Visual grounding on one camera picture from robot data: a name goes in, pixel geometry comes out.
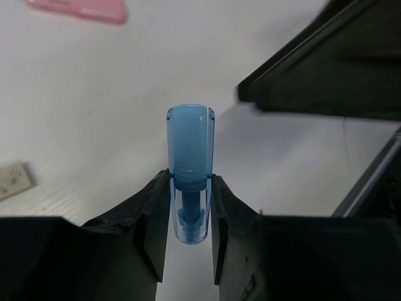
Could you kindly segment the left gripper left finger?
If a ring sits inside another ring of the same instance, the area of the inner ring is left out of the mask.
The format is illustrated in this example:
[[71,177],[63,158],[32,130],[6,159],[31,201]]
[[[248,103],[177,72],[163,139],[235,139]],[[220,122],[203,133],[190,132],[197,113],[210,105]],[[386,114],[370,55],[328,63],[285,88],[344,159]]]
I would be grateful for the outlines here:
[[2,300],[154,300],[170,214],[169,173],[81,226],[1,219]]

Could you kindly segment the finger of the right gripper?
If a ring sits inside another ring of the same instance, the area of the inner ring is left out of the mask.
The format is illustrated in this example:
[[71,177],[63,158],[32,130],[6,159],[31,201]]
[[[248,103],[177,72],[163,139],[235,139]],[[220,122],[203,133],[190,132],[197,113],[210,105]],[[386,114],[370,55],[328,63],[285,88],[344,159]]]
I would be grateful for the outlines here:
[[328,1],[237,96],[263,112],[400,120],[400,2]]

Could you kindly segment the pink correction tape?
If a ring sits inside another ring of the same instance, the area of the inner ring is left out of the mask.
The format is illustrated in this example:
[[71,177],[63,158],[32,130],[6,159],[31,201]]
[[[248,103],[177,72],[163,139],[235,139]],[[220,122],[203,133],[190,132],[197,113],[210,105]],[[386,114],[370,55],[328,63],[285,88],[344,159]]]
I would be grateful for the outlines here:
[[112,24],[127,19],[124,1],[118,0],[30,0],[28,6],[43,11]]

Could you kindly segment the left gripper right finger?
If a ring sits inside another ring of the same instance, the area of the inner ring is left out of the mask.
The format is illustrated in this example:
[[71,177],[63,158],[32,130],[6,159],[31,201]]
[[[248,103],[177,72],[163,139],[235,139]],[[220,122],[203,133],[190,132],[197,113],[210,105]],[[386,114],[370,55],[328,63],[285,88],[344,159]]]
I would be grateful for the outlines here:
[[400,228],[383,219],[266,216],[212,178],[221,300],[399,300]]

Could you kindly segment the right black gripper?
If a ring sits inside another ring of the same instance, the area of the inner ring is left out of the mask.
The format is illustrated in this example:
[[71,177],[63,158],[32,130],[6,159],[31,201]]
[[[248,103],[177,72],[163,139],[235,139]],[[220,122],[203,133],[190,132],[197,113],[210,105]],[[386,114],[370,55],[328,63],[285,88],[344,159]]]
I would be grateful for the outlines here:
[[382,186],[396,171],[400,162],[400,128],[398,128],[382,150],[374,158],[344,200],[334,210],[332,217],[348,218],[361,216],[373,201]]

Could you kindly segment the blue correction tape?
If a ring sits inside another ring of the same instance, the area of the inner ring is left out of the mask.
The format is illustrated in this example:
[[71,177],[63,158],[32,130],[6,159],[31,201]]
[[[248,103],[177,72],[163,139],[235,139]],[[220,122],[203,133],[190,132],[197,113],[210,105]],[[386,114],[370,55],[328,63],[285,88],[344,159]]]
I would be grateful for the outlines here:
[[184,104],[170,108],[166,119],[174,233],[196,245],[208,233],[215,114],[203,105]]

